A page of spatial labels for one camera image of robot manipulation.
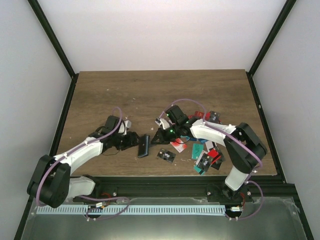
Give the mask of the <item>red card with gold text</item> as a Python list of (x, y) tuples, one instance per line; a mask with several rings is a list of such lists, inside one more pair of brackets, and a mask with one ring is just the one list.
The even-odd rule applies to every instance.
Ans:
[(191, 119), (193, 117), (197, 117), (200, 119), (206, 119), (207, 112), (202, 112), (202, 111), (195, 111), (194, 113), (190, 114), (188, 117)]

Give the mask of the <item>white card red circle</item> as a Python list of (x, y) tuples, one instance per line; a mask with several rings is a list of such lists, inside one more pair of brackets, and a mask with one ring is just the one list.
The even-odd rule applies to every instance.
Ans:
[(186, 148), (187, 145), (180, 139), (177, 138), (175, 141), (172, 141), (170, 143), (179, 153), (183, 152)]

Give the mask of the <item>black leather card holder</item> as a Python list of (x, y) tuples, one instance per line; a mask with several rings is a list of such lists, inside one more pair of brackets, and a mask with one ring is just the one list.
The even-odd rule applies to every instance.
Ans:
[(150, 136), (145, 134), (139, 138), (138, 143), (138, 158), (144, 158), (149, 155), (149, 139)]

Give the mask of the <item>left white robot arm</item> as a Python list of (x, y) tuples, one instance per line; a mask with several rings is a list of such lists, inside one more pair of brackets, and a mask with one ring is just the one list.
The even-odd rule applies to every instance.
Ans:
[(131, 122), (111, 115), (103, 126), (80, 144), (55, 156), (43, 155), (35, 167), (27, 193), (35, 199), (39, 207), (59, 207), (66, 199), (85, 196), (97, 202), (102, 189), (89, 177), (72, 178), (72, 174), (86, 162), (116, 148), (124, 151), (139, 144), (139, 136), (130, 131)]

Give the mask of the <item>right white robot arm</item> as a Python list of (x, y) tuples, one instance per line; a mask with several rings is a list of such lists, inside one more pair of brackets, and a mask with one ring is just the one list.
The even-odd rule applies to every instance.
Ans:
[(252, 130), (242, 122), (239, 125), (221, 125), (205, 118), (189, 118), (177, 105), (165, 111), (170, 121), (155, 119), (159, 126), (151, 140), (153, 145), (167, 145), (181, 137), (204, 139), (226, 148), (232, 168), (221, 187), (223, 198), (229, 202), (240, 196), (240, 189), (253, 172), (263, 166), (267, 148)]

